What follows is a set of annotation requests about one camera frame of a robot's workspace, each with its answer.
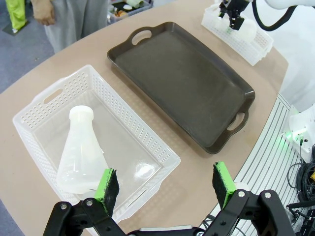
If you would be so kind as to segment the person's right hand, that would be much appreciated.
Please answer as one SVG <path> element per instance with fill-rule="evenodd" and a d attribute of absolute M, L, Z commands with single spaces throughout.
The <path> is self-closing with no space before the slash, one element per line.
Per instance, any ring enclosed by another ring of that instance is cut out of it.
<path fill-rule="evenodd" d="M 32 0 L 34 18 L 42 25 L 55 24 L 55 11 L 51 0 Z"/>

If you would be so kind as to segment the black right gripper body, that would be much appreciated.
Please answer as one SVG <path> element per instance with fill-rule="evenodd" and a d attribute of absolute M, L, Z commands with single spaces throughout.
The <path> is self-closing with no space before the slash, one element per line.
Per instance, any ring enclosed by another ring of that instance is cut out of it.
<path fill-rule="evenodd" d="M 248 6 L 247 0 L 222 0 L 220 9 L 225 10 L 225 14 L 240 14 Z"/>

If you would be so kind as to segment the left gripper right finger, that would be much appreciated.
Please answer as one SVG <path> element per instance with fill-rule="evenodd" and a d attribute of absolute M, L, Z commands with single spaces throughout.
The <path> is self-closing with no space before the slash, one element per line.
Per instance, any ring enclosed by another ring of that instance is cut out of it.
<path fill-rule="evenodd" d="M 258 195 L 236 188 L 224 162 L 213 165 L 212 185 L 220 211 L 204 236 L 230 236 L 240 220 L 249 220 L 259 236 L 294 236 L 287 213 L 274 190 Z"/>

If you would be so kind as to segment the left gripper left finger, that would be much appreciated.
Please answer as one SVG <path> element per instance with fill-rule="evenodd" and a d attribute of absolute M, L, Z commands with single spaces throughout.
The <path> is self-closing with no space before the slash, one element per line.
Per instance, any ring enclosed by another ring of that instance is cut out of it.
<path fill-rule="evenodd" d="M 99 236 L 126 236 L 112 218 L 119 189 L 116 170 L 106 169 L 93 197 L 75 205 L 54 205 L 43 234 L 80 236 L 84 229 L 93 228 Z"/>

